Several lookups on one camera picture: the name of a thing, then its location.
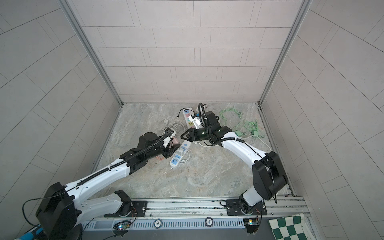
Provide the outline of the small blue-socket power strip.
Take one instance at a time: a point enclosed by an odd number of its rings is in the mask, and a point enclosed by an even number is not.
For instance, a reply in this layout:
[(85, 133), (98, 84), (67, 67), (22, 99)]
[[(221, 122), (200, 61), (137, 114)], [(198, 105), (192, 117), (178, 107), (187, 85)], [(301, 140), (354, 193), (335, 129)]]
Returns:
[(181, 146), (174, 152), (173, 157), (170, 161), (171, 169), (175, 169), (177, 166), (185, 164), (189, 161), (191, 157), (191, 153), (189, 151), (191, 144), (191, 142), (184, 140)]

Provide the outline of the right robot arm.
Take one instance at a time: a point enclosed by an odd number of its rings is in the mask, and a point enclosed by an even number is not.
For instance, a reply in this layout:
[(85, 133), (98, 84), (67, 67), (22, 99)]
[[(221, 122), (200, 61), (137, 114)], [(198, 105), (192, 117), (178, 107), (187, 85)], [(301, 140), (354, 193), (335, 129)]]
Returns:
[(239, 208), (246, 215), (261, 214), (262, 201), (275, 198), (288, 184), (288, 177), (279, 155), (266, 153), (249, 145), (227, 126), (221, 126), (213, 112), (188, 116), (193, 125), (181, 135), (189, 142), (209, 141), (211, 146), (220, 146), (234, 153), (252, 170), (253, 185), (239, 197)]

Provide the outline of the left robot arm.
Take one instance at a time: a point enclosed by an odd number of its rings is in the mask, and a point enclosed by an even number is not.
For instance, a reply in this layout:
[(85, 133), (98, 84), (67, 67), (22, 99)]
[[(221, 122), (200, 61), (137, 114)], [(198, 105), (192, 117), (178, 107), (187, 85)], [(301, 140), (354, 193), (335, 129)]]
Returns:
[(122, 154), (103, 169), (80, 180), (62, 185), (51, 185), (40, 198), (36, 212), (38, 224), (20, 237), (21, 240), (80, 240), (86, 220), (112, 215), (137, 216), (131, 198), (119, 190), (109, 196), (91, 199), (95, 193), (123, 179), (142, 167), (149, 159), (162, 155), (171, 157), (180, 144), (175, 144), (175, 132), (169, 128), (162, 136), (148, 132), (139, 138), (136, 148)]

